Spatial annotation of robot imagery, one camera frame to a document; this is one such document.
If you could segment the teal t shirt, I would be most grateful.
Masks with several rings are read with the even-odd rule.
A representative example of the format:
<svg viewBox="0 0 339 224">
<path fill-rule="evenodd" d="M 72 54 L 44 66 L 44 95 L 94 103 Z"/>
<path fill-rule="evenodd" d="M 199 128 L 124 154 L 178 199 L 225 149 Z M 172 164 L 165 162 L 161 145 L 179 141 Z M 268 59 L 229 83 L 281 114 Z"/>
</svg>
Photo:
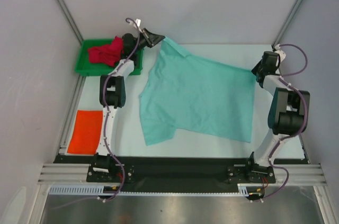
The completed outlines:
<svg viewBox="0 0 339 224">
<path fill-rule="evenodd" d="M 255 77 L 196 56 L 166 38 L 140 94 L 146 145 L 170 140 L 176 130 L 250 142 Z"/>
</svg>

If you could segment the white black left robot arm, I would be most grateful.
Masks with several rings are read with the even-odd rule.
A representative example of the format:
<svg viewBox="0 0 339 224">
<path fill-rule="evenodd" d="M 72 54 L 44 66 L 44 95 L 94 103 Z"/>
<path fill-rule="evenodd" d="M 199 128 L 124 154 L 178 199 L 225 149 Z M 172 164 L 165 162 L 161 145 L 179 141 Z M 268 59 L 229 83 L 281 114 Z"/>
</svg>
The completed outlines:
<svg viewBox="0 0 339 224">
<path fill-rule="evenodd" d="M 123 181 L 123 166 L 113 154 L 112 148 L 119 113 L 127 98 L 125 81 L 135 69 L 135 62 L 131 58 L 143 48 L 152 48 L 165 38 L 145 28 L 138 32 L 136 38 L 130 33 L 123 35 L 122 59 L 112 72 L 100 77 L 99 101 L 103 106 L 103 121 L 99 144 L 88 169 L 88 182 L 112 182 L 116 177 Z"/>
</svg>

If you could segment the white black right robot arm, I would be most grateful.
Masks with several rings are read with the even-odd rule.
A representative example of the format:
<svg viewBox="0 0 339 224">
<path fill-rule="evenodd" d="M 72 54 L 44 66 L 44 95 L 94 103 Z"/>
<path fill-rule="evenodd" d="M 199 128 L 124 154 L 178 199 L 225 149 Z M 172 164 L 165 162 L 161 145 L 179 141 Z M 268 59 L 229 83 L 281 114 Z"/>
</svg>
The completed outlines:
<svg viewBox="0 0 339 224">
<path fill-rule="evenodd" d="M 252 69 L 259 86 L 273 99 L 267 118 L 269 130 L 260 146 L 251 153 L 244 169 L 245 178 L 250 182 L 273 176 L 277 154 L 307 127 L 310 93 L 296 89 L 277 73 L 281 61 L 279 52 L 266 51 Z"/>
</svg>

